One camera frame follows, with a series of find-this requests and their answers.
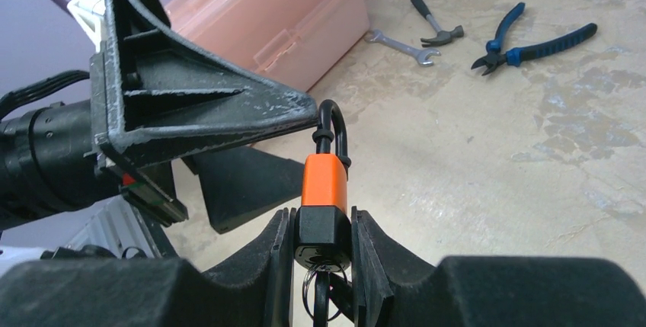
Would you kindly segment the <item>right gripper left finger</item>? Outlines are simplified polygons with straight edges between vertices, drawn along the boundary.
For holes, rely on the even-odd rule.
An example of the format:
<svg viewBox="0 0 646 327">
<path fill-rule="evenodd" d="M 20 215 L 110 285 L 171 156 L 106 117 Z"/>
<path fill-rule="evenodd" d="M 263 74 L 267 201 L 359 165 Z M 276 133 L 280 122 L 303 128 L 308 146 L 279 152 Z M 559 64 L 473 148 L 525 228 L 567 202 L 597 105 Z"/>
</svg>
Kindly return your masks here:
<svg viewBox="0 0 646 327">
<path fill-rule="evenodd" d="M 1 279 L 3 326 L 288 326 L 294 210 L 207 271 L 182 258 L 29 261 Z"/>
</svg>

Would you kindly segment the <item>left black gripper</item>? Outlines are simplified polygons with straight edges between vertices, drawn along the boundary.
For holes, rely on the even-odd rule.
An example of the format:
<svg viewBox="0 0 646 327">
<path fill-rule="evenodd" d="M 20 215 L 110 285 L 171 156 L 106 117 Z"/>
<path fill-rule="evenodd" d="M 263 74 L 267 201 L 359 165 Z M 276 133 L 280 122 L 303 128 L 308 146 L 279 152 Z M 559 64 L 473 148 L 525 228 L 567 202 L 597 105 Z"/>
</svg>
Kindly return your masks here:
<svg viewBox="0 0 646 327">
<path fill-rule="evenodd" d="M 105 6 L 107 36 L 90 59 L 98 179 L 170 226 L 188 212 L 167 161 L 190 155 L 218 234 L 301 196 L 303 163 L 244 145 L 314 127 L 311 96 L 191 43 L 141 0 Z"/>
</svg>

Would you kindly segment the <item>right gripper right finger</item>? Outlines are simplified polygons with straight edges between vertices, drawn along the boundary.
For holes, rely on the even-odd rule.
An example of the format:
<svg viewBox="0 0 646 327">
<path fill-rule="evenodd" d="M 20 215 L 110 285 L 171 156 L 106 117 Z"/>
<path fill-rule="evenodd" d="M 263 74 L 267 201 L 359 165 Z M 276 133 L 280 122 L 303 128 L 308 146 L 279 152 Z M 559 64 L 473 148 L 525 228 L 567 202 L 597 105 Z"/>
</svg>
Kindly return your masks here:
<svg viewBox="0 0 646 327">
<path fill-rule="evenodd" d="M 601 258 L 448 256 L 431 265 L 353 210 L 358 326 L 643 326 L 645 297 Z"/>
</svg>

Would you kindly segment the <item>black-head key pair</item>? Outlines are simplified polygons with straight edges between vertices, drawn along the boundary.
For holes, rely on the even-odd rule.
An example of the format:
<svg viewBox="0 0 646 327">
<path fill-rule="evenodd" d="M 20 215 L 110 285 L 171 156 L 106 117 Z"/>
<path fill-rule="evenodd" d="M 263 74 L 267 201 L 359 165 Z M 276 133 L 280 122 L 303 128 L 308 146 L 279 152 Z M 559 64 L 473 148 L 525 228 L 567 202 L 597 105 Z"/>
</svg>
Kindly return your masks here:
<svg viewBox="0 0 646 327">
<path fill-rule="evenodd" d="M 343 315 L 354 319 L 353 285 L 341 264 L 316 264 L 308 268 L 302 283 L 302 303 L 313 326 Z"/>
</svg>

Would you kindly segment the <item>orange black Opel padlock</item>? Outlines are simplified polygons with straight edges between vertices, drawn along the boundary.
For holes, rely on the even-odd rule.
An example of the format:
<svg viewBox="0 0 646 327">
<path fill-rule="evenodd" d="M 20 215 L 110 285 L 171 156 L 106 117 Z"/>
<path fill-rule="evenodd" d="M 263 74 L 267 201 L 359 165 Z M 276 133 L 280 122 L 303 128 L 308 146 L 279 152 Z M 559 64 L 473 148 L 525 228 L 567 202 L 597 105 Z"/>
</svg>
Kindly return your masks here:
<svg viewBox="0 0 646 327">
<path fill-rule="evenodd" d="M 351 159 L 344 116 L 335 101 L 326 99 L 320 104 L 312 140 L 315 153 L 305 161 L 294 256 L 305 268 L 341 272 L 351 263 L 347 201 Z"/>
</svg>

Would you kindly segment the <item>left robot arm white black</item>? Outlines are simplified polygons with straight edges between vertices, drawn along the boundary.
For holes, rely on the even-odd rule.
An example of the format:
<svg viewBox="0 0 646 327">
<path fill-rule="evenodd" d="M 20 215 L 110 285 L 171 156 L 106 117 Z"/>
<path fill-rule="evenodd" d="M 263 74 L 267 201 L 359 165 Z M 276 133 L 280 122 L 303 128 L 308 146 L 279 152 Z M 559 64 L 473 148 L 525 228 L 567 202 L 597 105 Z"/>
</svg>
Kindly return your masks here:
<svg viewBox="0 0 646 327">
<path fill-rule="evenodd" d="M 171 162 L 313 127 L 315 100 L 191 43 L 160 0 L 104 0 L 88 71 L 1 99 L 1 228 L 122 196 L 185 221 Z"/>
</svg>

